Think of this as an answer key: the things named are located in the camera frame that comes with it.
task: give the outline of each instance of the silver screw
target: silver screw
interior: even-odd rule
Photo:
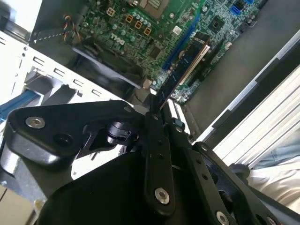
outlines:
[[[271,225],[276,225],[275,221],[271,217],[267,217]]]
[[[208,148],[204,145],[201,145],[201,148],[204,150],[204,151],[208,151]]]
[[[208,10],[207,6],[203,6],[202,11],[205,13],[207,12],[207,10]]]
[[[125,109],[127,112],[131,113],[131,109],[130,109],[129,107],[125,106],[124,109]]]
[[[89,26],[89,24],[87,22],[83,22],[82,25],[83,25],[83,27],[88,27]]]
[[[227,217],[225,216],[224,213],[222,213],[221,211],[218,211],[216,213],[217,219],[220,222],[220,224],[222,225],[229,225],[229,220],[227,219]]]
[[[182,130],[181,130],[179,127],[177,127],[176,130],[177,130],[179,133],[182,133]]]
[[[35,128],[35,129],[41,129],[45,126],[45,120],[40,117],[31,116],[28,117],[25,121],[28,127]]]
[[[154,191],[154,195],[156,199],[163,205],[167,205],[170,202],[169,194],[161,187],[157,188]]]

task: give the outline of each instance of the green circuit board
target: green circuit board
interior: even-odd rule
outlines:
[[[233,0],[93,0],[80,32],[141,66],[155,90],[161,87],[195,33],[208,34],[210,50],[171,95],[183,104],[236,38],[255,25],[263,1],[249,4],[239,0],[243,9],[235,15],[230,10],[237,2]],[[152,8],[143,7],[144,3]],[[193,32],[180,45],[192,25]],[[162,69],[179,46],[171,64]]]

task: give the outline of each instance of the integrated circuit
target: integrated circuit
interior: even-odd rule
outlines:
[[[153,59],[157,59],[160,52],[161,52],[161,50],[158,47],[154,46],[151,53],[150,53],[150,57],[153,58]]]
[[[218,33],[219,30],[221,30],[221,28],[224,25],[224,21],[219,17],[219,16],[215,16],[212,21],[210,22],[210,24],[208,25],[208,28],[214,32],[214,33]]]
[[[141,0],[139,6],[153,19],[158,20],[170,0]]]

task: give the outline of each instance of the dell logo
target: dell logo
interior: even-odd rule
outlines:
[[[120,45],[124,45],[125,41],[122,40],[121,38],[119,38],[117,35],[113,34],[111,35],[111,39],[113,39],[114,41],[116,41],[117,43],[119,43]]]

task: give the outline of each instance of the white fabric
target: white fabric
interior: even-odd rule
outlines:
[[[277,166],[251,170],[249,185],[300,214],[300,156]]]

